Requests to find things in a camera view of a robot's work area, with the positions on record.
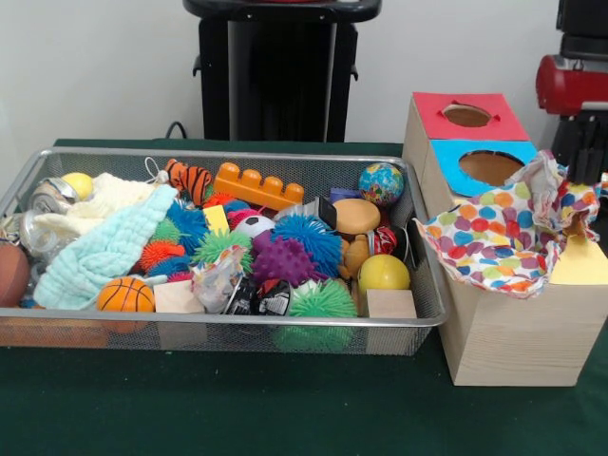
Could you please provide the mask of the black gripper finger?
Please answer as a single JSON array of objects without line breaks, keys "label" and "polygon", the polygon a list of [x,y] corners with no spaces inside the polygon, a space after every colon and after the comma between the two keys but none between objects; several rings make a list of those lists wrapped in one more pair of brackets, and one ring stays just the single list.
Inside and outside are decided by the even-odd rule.
[{"label": "black gripper finger", "polygon": [[576,118],[571,120],[570,158],[568,180],[574,184],[585,182],[585,136],[586,127]]},{"label": "black gripper finger", "polygon": [[596,116],[589,124],[590,131],[587,140],[588,166],[587,183],[595,184],[600,181],[604,162],[604,117]]}]

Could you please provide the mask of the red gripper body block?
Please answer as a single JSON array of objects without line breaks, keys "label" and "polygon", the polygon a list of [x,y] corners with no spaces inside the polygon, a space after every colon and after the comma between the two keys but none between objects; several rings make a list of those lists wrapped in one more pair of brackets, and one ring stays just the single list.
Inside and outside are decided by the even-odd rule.
[{"label": "red gripper body block", "polygon": [[545,55],[536,76],[538,105],[549,114],[576,116],[607,109],[607,70],[594,62]]}]

